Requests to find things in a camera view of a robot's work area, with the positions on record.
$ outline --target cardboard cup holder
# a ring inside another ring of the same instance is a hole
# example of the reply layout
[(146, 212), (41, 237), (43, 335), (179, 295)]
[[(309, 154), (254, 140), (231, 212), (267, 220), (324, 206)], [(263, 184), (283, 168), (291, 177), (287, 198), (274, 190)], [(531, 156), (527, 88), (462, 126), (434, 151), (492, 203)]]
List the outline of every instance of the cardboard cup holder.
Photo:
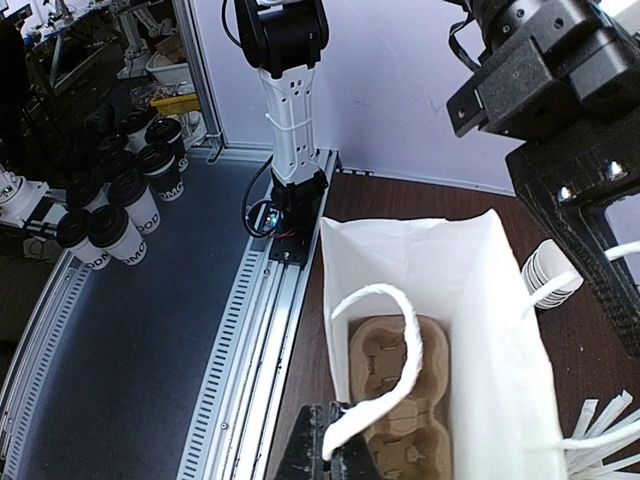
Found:
[[(440, 326), (418, 316), (423, 365), (411, 394), (374, 423), (365, 439), (385, 480), (450, 480), (451, 439), (439, 421), (449, 384), (449, 345)], [(353, 403), (392, 390), (406, 360), (402, 316), (372, 317), (349, 344)]]

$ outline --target white paper bag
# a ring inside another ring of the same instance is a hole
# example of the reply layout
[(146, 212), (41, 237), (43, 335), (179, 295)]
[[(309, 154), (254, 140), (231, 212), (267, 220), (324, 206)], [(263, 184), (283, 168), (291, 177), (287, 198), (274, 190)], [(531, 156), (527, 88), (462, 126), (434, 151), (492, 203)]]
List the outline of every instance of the white paper bag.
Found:
[(322, 221), (324, 313), (337, 400), (349, 398), (348, 324), (398, 314), (376, 295), (331, 320), (356, 290), (386, 283), (451, 344), (448, 429), (456, 480), (567, 479), (551, 364), (494, 211), (466, 221)]

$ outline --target cup with black lid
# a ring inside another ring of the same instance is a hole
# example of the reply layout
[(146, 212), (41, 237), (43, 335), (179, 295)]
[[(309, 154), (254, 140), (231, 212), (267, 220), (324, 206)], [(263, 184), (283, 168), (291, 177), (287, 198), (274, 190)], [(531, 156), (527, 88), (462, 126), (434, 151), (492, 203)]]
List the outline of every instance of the cup with black lid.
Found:
[(100, 173), (111, 183), (120, 175), (136, 169), (136, 155), (128, 150), (104, 157), (100, 163)]
[(142, 235), (154, 232), (160, 225), (160, 212), (149, 190), (147, 179), (138, 172), (120, 175), (109, 187), (109, 202), (124, 208)]
[(187, 152), (182, 139), (182, 125), (179, 121), (173, 118), (159, 118), (149, 125), (144, 138), (147, 143), (168, 143), (171, 145), (180, 173), (187, 169), (189, 160), (187, 160)]
[(110, 133), (102, 139), (96, 148), (98, 159), (110, 157), (129, 148), (129, 138), (122, 133)]
[(126, 265), (137, 265), (147, 254), (147, 244), (127, 211), (116, 205), (105, 205), (91, 214), (89, 240)]
[(93, 212), (109, 203), (103, 190), (103, 182), (91, 175), (76, 178), (67, 189), (67, 207), (69, 210), (85, 209)]
[(173, 202), (184, 193), (182, 175), (168, 143), (152, 143), (138, 155), (138, 170), (164, 202)]
[(154, 116), (153, 110), (138, 110), (124, 117), (120, 122), (120, 133), (129, 138), (129, 147), (133, 153), (138, 153), (147, 144), (144, 136)]
[(62, 248), (68, 248), (87, 267), (102, 270), (111, 261), (111, 256), (89, 241), (89, 217), (86, 210), (67, 213), (56, 231), (56, 240)]

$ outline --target paper bag handle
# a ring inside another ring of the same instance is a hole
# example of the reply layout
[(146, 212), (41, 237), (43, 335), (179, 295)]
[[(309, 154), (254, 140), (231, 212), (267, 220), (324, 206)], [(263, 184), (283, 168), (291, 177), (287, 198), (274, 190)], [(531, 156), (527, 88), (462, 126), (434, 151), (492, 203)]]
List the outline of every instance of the paper bag handle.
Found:
[(347, 308), (369, 295), (389, 295), (404, 315), (404, 341), (407, 344), (407, 361), (402, 367), (400, 380), (390, 392), (374, 400), (364, 400), (348, 409), (344, 415), (327, 428), (322, 442), (322, 458), (331, 460), (334, 450), (342, 447), (353, 436), (364, 431), (374, 422), (393, 410), (411, 393), (422, 369), (422, 337), (413, 306), (407, 296), (396, 287), (384, 283), (367, 285), (342, 300), (331, 314), (333, 322)]
[[(640, 241), (618, 245), (604, 252), (605, 256), (609, 259), (610, 262), (618, 260), (619, 258), (631, 253), (640, 253)], [(545, 299), (554, 291), (569, 285), (571, 282), (577, 280), (578, 278), (580, 278), (580, 274), (576, 270), (572, 270), (570, 272), (561, 273), (557, 277), (549, 280), (542, 287), (531, 294), (531, 296), (529, 297), (529, 302), (524, 309), (523, 316), (525, 316), (529, 312), (529, 310), (533, 308), (540, 300)]]

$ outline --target black conveyor surface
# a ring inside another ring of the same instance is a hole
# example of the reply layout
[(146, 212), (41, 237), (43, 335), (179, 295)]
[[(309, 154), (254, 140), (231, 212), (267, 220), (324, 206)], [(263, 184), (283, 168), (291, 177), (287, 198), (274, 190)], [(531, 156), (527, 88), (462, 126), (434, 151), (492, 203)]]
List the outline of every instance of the black conveyor surface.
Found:
[(257, 168), (192, 160), (184, 195), (158, 202), (162, 224), (142, 263), (113, 259), (89, 276), (36, 406), (23, 478), (175, 478), (246, 245), (240, 201)]

